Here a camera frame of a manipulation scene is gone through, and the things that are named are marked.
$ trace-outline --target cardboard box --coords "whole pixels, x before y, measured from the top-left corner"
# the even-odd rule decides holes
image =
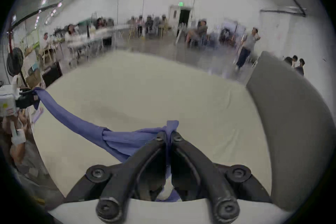
[[[27,85],[33,89],[34,87],[38,86],[41,82],[41,72],[40,69],[36,69],[34,73],[32,73],[30,76],[26,79]]]

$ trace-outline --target person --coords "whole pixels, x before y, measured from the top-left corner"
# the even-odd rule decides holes
[[[77,33],[75,32],[75,26],[73,24],[69,24],[68,30],[65,33],[65,41],[73,41],[76,34]]]
[[[254,49],[255,43],[260,39],[260,36],[258,36],[258,29],[253,28],[252,32],[248,35],[246,35],[241,45],[243,46],[240,51],[240,55],[237,61],[236,70],[239,70],[245,63],[247,57],[250,55],[251,51]]]
[[[102,18],[98,18],[97,19],[97,27],[96,29],[100,29],[103,28],[103,19]]]
[[[142,15],[139,15],[139,18],[136,21],[136,24],[138,25],[138,36],[142,35],[142,25],[144,24],[144,20],[142,18]]]
[[[12,144],[10,121],[14,122],[15,129],[23,130],[26,136],[26,142],[16,146]],[[48,174],[35,145],[29,119],[23,111],[19,110],[17,116],[4,117],[0,129],[0,145],[7,163],[11,165],[12,168],[26,174],[26,176],[31,179],[34,179],[38,172],[42,172],[44,175]]]
[[[47,50],[48,48],[48,43],[49,43],[49,40],[48,40],[48,33],[44,33],[43,35],[43,38],[41,39],[40,41],[40,49],[39,49],[39,55],[43,55],[44,51]]]
[[[150,15],[147,16],[147,21],[145,22],[145,33],[149,33],[153,29],[153,23],[152,17]]]
[[[283,61],[288,63],[290,66],[292,66],[292,64],[293,64],[293,58],[291,58],[289,56],[286,57]]]
[[[186,44],[189,46],[190,38],[200,40],[200,38],[205,35],[208,31],[207,20],[202,19],[200,25],[197,27],[196,30],[190,30],[187,33],[187,39],[185,40]]]
[[[304,59],[300,59],[299,60],[299,62],[300,62],[300,65],[298,66],[298,67],[295,67],[295,70],[300,74],[300,75],[302,75],[302,76],[304,76],[304,71],[303,71],[303,66],[305,65],[305,61],[304,61]]]
[[[162,25],[168,27],[168,20],[165,14],[162,15]]]
[[[296,67],[296,63],[297,63],[297,56],[294,55],[294,56],[292,57],[292,68],[295,68],[295,67]]]

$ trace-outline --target dark pants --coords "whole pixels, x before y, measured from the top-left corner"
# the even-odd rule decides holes
[[[238,62],[237,62],[237,66],[239,68],[241,68],[244,65],[246,58],[250,55],[250,53],[251,53],[250,50],[245,49],[244,47],[241,48],[241,52],[240,52]]]

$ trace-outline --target door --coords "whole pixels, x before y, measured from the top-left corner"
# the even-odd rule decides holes
[[[177,32],[177,29],[179,27],[180,13],[181,13],[181,7],[179,6],[170,7],[168,24],[175,33]]]

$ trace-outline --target gray floor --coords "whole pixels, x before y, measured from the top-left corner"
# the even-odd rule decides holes
[[[69,65],[71,55],[66,44],[62,44],[56,51],[56,58],[59,60],[63,74],[71,72],[74,67]],[[142,40],[142,39],[119,39],[117,46],[111,49],[128,50],[130,52],[140,52],[154,54],[168,60],[177,61],[186,65],[193,66],[208,72],[209,75],[218,75],[225,79],[236,80],[240,83],[246,83],[247,78],[252,72],[251,65],[245,65],[240,71],[235,71],[235,62],[237,62],[237,50],[226,45],[218,45],[216,48],[187,48],[184,43],[175,45],[173,36],[165,36],[162,40]],[[85,57],[81,57],[78,66],[90,64]],[[32,196],[43,198],[46,202],[45,209],[52,209],[63,201],[63,196],[52,183],[37,187],[23,180],[23,187],[27,189]]]

